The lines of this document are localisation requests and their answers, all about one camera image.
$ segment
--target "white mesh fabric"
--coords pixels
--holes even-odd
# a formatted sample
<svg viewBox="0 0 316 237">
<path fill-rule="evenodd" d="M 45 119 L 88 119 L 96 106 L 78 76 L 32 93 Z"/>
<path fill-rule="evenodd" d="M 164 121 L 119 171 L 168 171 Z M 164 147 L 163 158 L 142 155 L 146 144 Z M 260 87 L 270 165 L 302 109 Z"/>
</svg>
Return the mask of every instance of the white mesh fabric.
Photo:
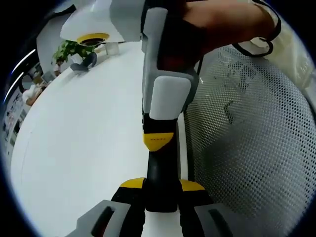
<svg viewBox="0 0 316 237">
<path fill-rule="evenodd" d="M 185 115 L 195 181 L 266 236 L 285 236 L 316 190 L 311 108 L 267 60 L 226 46 L 206 61 Z"/>
</svg>

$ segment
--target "white table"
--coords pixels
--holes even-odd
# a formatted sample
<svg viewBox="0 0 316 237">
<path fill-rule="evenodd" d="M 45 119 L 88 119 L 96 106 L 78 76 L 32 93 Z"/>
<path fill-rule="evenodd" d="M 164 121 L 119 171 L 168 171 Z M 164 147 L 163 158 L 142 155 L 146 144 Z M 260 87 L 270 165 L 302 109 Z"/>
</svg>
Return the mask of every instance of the white table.
<svg viewBox="0 0 316 237">
<path fill-rule="evenodd" d="M 15 143 L 11 181 L 42 236 L 67 235 L 122 182 L 146 176 L 143 60 L 141 43 L 122 44 L 120 55 L 85 75 L 68 68 L 30 109 Z M 146 212 L 142 236 L 182 236 L 179 213 Z"/>
</svg>

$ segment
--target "hand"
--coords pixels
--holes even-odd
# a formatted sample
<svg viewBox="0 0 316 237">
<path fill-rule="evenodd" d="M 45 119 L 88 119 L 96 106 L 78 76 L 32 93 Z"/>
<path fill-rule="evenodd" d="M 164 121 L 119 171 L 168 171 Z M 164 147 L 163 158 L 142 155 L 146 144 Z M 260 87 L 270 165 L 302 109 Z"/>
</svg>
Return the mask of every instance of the hand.
<svg viewBox="0 0 316 237">
<path fill-rule="evenodd" d="M 232 43 L 266 38 L 275 28 L 273 19 L 263 8 L 236 0 L 205 0 L 186 3 L 183 19 L 204 28 L 206 39 L 194 55 L 162 56 L 159 66 L 168 71 L 180 71 L 193 66 L 208 52 Z"/>
</svg>

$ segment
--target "yellow accent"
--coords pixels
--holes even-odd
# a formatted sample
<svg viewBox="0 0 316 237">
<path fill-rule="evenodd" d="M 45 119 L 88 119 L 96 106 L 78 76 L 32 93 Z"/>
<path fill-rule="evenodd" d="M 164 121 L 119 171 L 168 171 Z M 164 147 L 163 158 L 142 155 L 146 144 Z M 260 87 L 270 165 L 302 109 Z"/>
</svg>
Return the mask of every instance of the yellow accent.
<svg viewBox="0 0 316 237">
<path fill-rule="evenodd" d="M 81 36 L 77 39 L 77 43 L 82 43 L 85 40 L 89 39 L 104 39 L 107 40 L 110 37 L 109 34 L 106 33 L 93 33 L 93 34 L 87 34 L 84 36 Z"/>
<path fill-rule="evenodd" d="M 180 179 L 182 190 L 183 191 L 198 191 L 198 190 L 205 190 L 205 188 L 196 182 L 192 182 L 185 179 Z"/>
<path fill-rule="evenodd" d="M 125 188 L 138 188 L 143 187 L 143 181 L 145 178 L 130 179 L 122 183 L 120 186 Z"/>
<path fill-rule="evenodd" d="M 158 151 L 173 137 L 173 132 L 169 133 L 144 133 L 144 143 L 151 152 Z"/>
</svg>

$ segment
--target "wall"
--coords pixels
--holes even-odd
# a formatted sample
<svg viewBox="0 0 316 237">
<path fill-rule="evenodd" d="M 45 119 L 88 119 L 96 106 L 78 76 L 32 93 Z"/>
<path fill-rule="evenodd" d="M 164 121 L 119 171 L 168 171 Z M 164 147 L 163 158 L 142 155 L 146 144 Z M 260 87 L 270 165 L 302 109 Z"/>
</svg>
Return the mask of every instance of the wall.
<svg viewBox="0 0 316 237">
<path fill-rule="evenodd" d="M 53 71 L 53 67 L 55 64 L 55 61 L 53 62 L 53 65 L 51 64 L 51 61 L 53 60 L 52 56 L 57 51 L 58 46 L 63 41 L 62 38 L 60 38 L 60 31 L 65 23 L 65 21 L 68 19 L 70 14 L 66 14 L 64 16 L 58 16 L 53 19 L 51 19 L 45 27 L 42 29 L 40 34 L 38 35 L 36 42 L 37 42 L 37 52 L 39 55 L 39 62 L 41 65 L 41 68 L 43 69 L 43 73 L 46 73 L 48 71 Z M 65 70 L 67 67 L 69 67 L 72 64 L 72 61 L 69 60 L 67 63 L 63 63 L 61 66 L 61 70 Z"/>
</svg>

